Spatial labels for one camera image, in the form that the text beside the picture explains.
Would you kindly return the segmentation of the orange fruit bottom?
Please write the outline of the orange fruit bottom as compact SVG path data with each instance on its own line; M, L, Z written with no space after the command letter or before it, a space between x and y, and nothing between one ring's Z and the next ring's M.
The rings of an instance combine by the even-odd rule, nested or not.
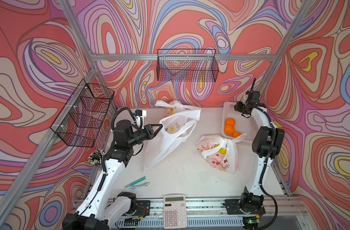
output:
M224 132L225 134L232 136L235 132L234 126L229 124L225 125Z

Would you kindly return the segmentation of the clear plastic bag bottom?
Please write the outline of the clear plastic bag bottom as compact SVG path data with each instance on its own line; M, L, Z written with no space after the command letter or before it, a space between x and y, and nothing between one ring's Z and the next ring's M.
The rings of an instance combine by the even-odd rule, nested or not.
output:
M201 116L201 110L185 110L175 113L159 121L163 128L159 134L146 144L143 155L143 172L148 172L180 144L186 142L191 136L197 121Z

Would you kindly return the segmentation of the printed white plastic bag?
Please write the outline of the printed white plastic bag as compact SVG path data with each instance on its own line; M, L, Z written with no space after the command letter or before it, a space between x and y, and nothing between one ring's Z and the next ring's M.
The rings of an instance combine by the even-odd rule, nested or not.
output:
M247 136L242 133L234 139L227 139L218 135L202 136L195 144L197 150L206 162L216 170L237 175L238 152L237 143L240 143Z

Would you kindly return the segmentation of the green pen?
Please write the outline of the green pen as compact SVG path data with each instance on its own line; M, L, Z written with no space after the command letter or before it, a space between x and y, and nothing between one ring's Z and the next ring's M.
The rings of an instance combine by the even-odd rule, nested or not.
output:
M144 181L144 180L146 180L146 179L147 179L147 177L144 176L144 177L142 177L142 178L140 178L140 179L138 179L138 180L135 180L134 182L131 182L131 183L125 185L124 188L129 188L129 187L135 186L135 185L137 185L138 183L140 183L140 182L142 182L142 181Z

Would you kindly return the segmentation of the orange fruit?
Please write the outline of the orange fruit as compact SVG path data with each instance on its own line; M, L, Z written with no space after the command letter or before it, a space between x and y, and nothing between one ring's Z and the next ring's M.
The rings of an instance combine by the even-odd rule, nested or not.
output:
M225 120L225 125L235 126L236 121L233 118L228 118Z
M234 126L229 124L225 125L224 132L225 134L232 136L235 132Z

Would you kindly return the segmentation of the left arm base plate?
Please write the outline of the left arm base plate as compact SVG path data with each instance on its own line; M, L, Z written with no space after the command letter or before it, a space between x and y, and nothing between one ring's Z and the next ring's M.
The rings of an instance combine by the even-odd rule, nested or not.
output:
M124 213L123 217L131 217L131 216L138 216L138 217L146 217L150 214L150 206L151 201L150 200L137 200L135 209L129 210L127 213Z

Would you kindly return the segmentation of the cup of pens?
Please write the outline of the cup of pens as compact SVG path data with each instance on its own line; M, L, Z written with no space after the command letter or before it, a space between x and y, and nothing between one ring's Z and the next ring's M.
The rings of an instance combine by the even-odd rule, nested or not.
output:
M105 154L106 152L103 149L96 149L89 155L88 162L93 166L101 166Z

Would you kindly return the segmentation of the white desk calculator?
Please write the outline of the white desk calculator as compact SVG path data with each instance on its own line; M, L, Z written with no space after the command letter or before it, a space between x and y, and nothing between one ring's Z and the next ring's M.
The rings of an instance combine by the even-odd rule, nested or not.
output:
M163 227L166 230L182 229L188 226L186 197L171 194L163 198Z

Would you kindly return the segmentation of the white plastic fruit basket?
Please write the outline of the white plastic fruit basket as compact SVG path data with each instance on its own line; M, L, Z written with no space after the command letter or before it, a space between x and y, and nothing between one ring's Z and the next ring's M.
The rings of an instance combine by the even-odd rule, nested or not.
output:
M241 134L246 133L243 142L252 143L259 127L253 117L245 118L241 113L234 110L235 102L224 102L223 104L223 118L222 118L222 135L225 138L232 139L233 137L225 133L225 120L232 118L235 120L235 131Z

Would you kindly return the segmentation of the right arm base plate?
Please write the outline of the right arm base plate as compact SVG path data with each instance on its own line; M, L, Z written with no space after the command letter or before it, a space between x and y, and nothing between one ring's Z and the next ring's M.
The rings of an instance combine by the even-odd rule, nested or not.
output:
M228 215L264 215L266 213L262 203L244 202L240 199L226 199L223 203Z

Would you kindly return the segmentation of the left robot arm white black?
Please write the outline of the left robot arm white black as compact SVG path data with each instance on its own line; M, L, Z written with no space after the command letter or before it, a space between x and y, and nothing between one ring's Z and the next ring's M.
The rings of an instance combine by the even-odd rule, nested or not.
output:
M134 154L134 146L154 139L160 133L161 124L138 127L129 120L117 122L113 128L111 147L101 160L102 171L86 200L73 214L67 214L62 222L65 230L109 230L124 215L137 209L136 195L121 192L114 203L107 205L115 181L126 169Z

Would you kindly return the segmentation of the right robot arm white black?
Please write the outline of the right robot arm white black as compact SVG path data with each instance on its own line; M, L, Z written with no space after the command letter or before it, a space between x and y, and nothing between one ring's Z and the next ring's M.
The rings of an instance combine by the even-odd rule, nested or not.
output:
M253 118L258 126L258 132L252 142L252 151L256 156L254 174L248 186L241 195L239 206L242 209L260 209L264 196L271 196L264 189L265 175L272 161L280 153L285 132L278 128L267 113L265 104L259 100L260 92L250 90L244 101L237 102L235 111L245 118Z

